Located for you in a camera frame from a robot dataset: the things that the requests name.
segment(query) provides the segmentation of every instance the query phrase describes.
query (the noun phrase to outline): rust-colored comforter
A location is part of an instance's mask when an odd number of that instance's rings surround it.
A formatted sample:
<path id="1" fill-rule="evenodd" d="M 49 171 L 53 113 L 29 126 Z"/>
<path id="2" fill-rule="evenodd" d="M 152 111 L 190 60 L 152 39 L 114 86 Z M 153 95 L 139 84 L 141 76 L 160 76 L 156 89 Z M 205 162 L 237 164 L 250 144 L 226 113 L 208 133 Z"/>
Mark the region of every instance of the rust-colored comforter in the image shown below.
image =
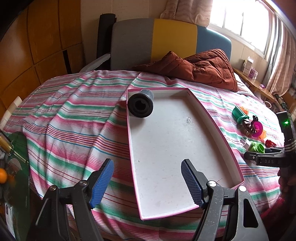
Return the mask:
<path id="1" fill-rule="evenodd" d="M 230 62 L 221 49 L 212 49 L 181 59 L 170 51 L 161 60 L 133 67 L 135 71 L 195 81 L 237 92 Z"/>

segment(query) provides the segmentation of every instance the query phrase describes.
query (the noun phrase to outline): sheer curtain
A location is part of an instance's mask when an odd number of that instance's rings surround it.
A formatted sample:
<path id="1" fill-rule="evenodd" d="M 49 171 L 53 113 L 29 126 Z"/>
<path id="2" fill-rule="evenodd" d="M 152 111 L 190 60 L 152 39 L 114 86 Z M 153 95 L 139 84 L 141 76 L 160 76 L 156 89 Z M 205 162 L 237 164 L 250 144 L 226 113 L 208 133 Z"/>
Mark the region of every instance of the sheer curtain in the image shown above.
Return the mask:
<path id="1" fill-rule="evenodd" d="M 168 0 L 160 18 L 208 27 L 213 0 Z"/>
<path id="2" fill-rule="evenodd" d="M 291 84 L 296 64 L 296 42 L 278 16 L 273 17 L 274 38 L 272 39 L 269 66 L 263 85 L 272 94 L 282 96 Z"/>

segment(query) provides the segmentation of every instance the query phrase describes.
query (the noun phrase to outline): orange toy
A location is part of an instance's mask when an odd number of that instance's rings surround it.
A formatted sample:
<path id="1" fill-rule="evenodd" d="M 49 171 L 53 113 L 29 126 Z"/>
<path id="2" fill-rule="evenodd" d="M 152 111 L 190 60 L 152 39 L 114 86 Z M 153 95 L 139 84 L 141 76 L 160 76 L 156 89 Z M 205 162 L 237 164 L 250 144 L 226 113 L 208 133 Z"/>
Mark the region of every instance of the orange toy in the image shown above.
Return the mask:
<path id="1" fill-rule="evenodd" d="M 248 109 L 246 109 L 246 108 L 244 108 L 244 107 L 242 107 L 242 106 L 240 106 L 239 108 L 240 108 L 240 109 L 243 111 L 243 113 L 245 113 L 246 115 L 249 114 L 249 110 L 248 110 Z"/>
<path id="2" fill-rule="evenodd" d="M 259 136 L 260 139 L 265 139 L 266 138 L 266 131 L 263 130 L 262 134 Z"/>
<path id="3" fill-rule="evenodd" d="M 0 168 L 0 183 L 4 184 L 7 181 L 7 173 L 3 168 Z"/>

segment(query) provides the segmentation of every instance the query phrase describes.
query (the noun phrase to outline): box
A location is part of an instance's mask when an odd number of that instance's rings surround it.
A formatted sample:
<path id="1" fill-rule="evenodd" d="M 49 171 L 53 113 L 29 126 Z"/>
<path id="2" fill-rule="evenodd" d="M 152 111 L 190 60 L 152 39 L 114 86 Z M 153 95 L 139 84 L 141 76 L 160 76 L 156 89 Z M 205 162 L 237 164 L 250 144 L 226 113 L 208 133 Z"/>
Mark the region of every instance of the box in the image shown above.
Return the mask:
<path id="1" fill-rule="evenodd" d="M 131 168 L 142 220 L 164 218 L 198 208 L 181 174 L 190 159 L 197 171 L 222 187 L 244 181 L 224 135 L 188 88 L 149 88 L 153 111 L 145 118 L 127 108 Z M 127 90 L 129 98 L 141 89 Z"/>
<path id="2" fill-rule="evenodd" d="M 256 79 L 257 75 L 258 75 L 258 72 L 252 67 L 251 70 L 250 70 L 250 73 L 249 73 L 249 77 L 251 79 Z"/>
<path id="3" fill-rule="evenodd" d="M 245 76 L 249 76 L 250 71 L 251 71 L 252 66 L 253 66 L 253 63 L 254 63 L 254 60 L 252 60 L 250 57 L 248 57 L 248 59 L 245 62 L 245 65 L 243 67 L 243 70 L 242 70 L 242 72 L 243 72 L 243 74 Z"/>

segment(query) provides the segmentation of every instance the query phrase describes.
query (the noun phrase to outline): bed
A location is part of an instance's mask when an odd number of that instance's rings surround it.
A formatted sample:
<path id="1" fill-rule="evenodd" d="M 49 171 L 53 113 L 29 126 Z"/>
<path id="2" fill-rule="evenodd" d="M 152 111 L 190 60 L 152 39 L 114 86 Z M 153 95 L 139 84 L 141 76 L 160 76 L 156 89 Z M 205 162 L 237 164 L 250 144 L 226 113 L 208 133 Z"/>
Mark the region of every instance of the bed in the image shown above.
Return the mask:
<path id="1" fill-rule="evenodd" d="M 121 68 L 118 67 L 120 64 L 126 64 L 126 61 L 116 61 L 111 51 L 111 68 Z M 22 131 L 27 137 L 30 186 L 41 198 L 50 185 L 59 188 L 73 186 L 98 170 L 106 158 L 114 160 L 111 182 L 101 204 L 93 209 L 104 238 L 114 241 L 187 241 L 196 230 L 202 216 L 201 209 L 149 221 L 142 221 L 139 217 L 129 156 L 126 90 L 189 88 L 227 139 L 243 172 L 244 185 L 262 212 L 271 207 L 280 194 L 278 168 L 257 167 L 243 160 L 244 149 L 239 140 L 244 134 L 231 116 L 232 109 L 235 105 L 243 106 L 250 111 L 250 116 L 257 115 L 267 137 L 278 146 L 283 146 L 284 138 L 276 115 L 235 76 L 239 86 L 237 93 L 201 83 L 125 70 L 98 70 L 55 77 L 43 83 L 20 104 L 4 131 Z M 70 225 L 75 229 L 70 205 L 68 213 Z M 218 235 L 223 233 L 226 216 L 227 208 L 224 208 Z"/>

